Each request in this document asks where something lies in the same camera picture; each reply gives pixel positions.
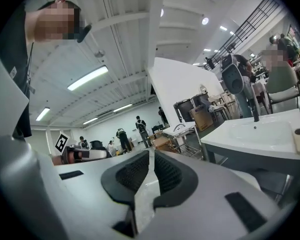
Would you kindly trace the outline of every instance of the floor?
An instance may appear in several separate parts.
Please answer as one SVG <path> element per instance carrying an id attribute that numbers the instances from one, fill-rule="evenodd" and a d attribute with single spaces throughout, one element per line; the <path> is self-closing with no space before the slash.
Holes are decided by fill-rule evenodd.
<path id="1" fill-rule="evenodd" d="M 297 107 L 296 99 L 288 100 L 279 104 L 275 104 L 273 106 L 273 112 L 283 112 L 287 110 L 292 110 Z M 233 117 L 240 118 L 240 113 L 238 108 L 233 106 Z M 261 108 L 261 115 L 266 115 L 266 110 L 264 107 Z M 200 138 L 212 132 L 215 128 L 220 126 L 223 123 L 222 117 L 218 116 L 218 122 L 215 122 L 214 125 L 210 126 L 206 130 L 199 133 Z M 195 134 L 187 135 L 187 142 L 190 146 L 199 149 L 198 139 Z M 137 147 L 134 147 L 137 150 L 144 150 L 145 145 L 140 143 Z M 141 232 L 151 221 L 153 216 L 155 215 L 153 210 L 153 200 L 155 197 L 160 195 L 159 183 L 157 176 L 154 172 L 154 149 L 152 147 L 147 148 L 150 151 L 150 159 L 149 159 L 149 172 L 144 179 L 140 189 L 135 195 L 135 217 L 138 231 Z M 201 155 L 195 155 L 192 158 L 201 159 Z M 216 155 L 216 161 L 221 161 L 223 157 L 220 155 Z M 266 193 L 272 199 L 275 199 L 277 193 L 282 191 L 283 185 L 286 182 L 287 176 L 281 173 L 273 173 L 269 171 L 264 171 L 259 168 L 251 168 L 246 167 L 241 163 L 240 160 L 235 159 L 227 159 L 222 166 L 227 167 L 229 169 L 234 169 L 243 172 L 250 173 L 253 175 L 258 183 L 260 184 L 261 190 Z"/>

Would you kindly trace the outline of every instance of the black railing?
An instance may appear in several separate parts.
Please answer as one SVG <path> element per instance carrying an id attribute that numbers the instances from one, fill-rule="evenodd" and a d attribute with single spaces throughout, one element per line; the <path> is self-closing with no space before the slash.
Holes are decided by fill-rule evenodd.
<path id="1" fill-rule="evenodd" d="M 244 42 L 277 8 L 279 4 L 275 0 L 262 0 L 257 8 L 242 23 L 236 32 L 218 49 L 211 59 L 214 65 L 219 64 L 220 60 L 233 51 L 238 45 Z M 211 67 L 206 64 L 200 66 L 206 70 Z"/>

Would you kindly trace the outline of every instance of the gray chair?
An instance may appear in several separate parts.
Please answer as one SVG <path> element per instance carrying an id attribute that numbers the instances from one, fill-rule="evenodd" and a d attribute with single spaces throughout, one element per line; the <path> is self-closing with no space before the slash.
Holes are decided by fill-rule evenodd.
<path id="1" fill-rule="evenodd" d="M 273 66 L 269 72 L 268 82 L 265 85 L 270 110 L 273 114 L 272 105 L 296 98 L 296 107 L 299 108 L 298 97 L 300 97 L 300 88 L 296 72 L 292 67 L 284 62 L 281 66 Z"/>

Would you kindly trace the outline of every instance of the cardboard box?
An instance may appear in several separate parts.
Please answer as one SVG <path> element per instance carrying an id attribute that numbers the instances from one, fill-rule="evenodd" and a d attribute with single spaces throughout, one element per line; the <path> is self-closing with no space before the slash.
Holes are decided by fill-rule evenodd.
<path id="1" fill-rule="evenodd" d="M 203 106 L 197 106 L 191 109 L 190 114 L 194 118 L 195 124 L 200 132 L 214 123 L 211 115 L 203 108 Z"/>

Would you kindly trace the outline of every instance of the fluorescent light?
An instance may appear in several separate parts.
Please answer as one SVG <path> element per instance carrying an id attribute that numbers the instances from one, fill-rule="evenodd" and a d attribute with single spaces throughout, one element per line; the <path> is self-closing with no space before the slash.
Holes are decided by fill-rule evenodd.
<path id="1" fill-rule="evenodd" d="M 73 91 L 73 90 L 77 89 L 79 86 L 82 86 L 83 84 L 85 84 L 86 82 L 88 82 L 98 76 L 101 76 L 102 74 L 107 73 L 107 72 L 108 72 L 108 69 L 106 66 L 100 67 L 100 68 L 96 69 L 95 71 L 80 78 L 78 81 L 75 81 L 73 84 L 68 86 L 68 89 L 70 91 Z"/>
<path id="2" fill-rule="evenodd" d="M 40 113 L 40 115 L 36 118 L 36 121 L 40 121 L 46 115 L 46 113 L 49 112 L 49 110 L 49 107 L 45 107 L 44 110 Z"/>
<path id="3" fill-rule="evenodd" d="M 84 122 L 83 125 L 89 124 L 89 123 L 91 123 L 91 122 L 93 122 L 93 121 L 96 121 L 97 119 L 98 119 L 97 117 L 92 118 L 92 119 L 90 119 L 89 121 Z"/>
<path id="4" fill-rule="evenodd" d="M 209 22 L 209 19 L 208 19 L 208 18 L 204 18 L 204 19 L 202 20 L 202 25 L 207 25 L 208 22 Z"/>
<path id="5" fill-rule="evenodd" d="M 120 108 L 118 108 L 118 109 L 114 110 L 113 112 L 117 112 L 117 111 L 119 111 L 119 110 L 123 110 L 123 109 L 125 109 L 125 108 L 128 108 L 128 107 L 131 107 L 131 106 L 132 106 L 132 104 L 129 104 L 129 105 L 126 105 L 126 106 L 120 107 Z"/>

